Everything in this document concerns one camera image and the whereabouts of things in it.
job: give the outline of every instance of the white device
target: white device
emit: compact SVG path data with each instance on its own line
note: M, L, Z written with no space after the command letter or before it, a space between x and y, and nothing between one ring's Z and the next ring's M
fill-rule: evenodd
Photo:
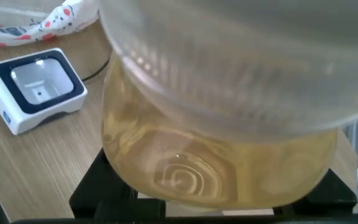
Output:
M0 62L0 115L14 135L79 110L87 93L61 49Z

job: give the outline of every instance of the black stand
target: black stand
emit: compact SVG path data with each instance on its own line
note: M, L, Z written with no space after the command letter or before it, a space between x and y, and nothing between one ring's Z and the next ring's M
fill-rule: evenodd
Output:
M307 196L274 208L270 216L170 218L165 217L164 201L136 198L137 192L118 177L101 150L70 198L75 219L14 223L358 223L358 214L352 214L356 195L331 170Z

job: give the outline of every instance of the white cloth with red print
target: white cloth with red print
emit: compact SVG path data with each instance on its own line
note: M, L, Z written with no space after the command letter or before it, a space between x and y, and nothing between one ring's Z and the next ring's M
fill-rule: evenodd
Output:
M58 6L61 2L0 0L0 46L21 45L79 32L98 19L98 0L66 0ZM57 7L50 13L45 12L50 10L51 4Z

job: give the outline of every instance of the black cable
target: black cable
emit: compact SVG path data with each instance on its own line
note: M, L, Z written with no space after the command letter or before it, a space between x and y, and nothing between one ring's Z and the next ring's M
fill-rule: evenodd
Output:
M96 71L94 72L92 75L88 76L88 77L85 77L82 79L82 82L86 82L92 78L94 78L96 75L99 75L101 73L101 71L103 71L104 68L106 68L107 64L109 63L110 61L110 58L107 59L107 61Z

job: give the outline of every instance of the wood grain surface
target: wood grain surface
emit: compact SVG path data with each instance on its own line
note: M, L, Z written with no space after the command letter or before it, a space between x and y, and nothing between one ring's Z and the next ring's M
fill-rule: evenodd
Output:
M0 48L0 60L52 47L63 49L81 78L96 71L111 54L111 47L97 22L81 33L50 42ZM86 82L89 93L79 112L19 136L13 136L0 117L0 201L11 221L73 216L68 199L101 148L104 73ZM338 133L331 168L351 189L356 189L357 158L342 132ZM167 213L172 216L185 212L179 207L167 207ZM226 213L250 215L272 211Z

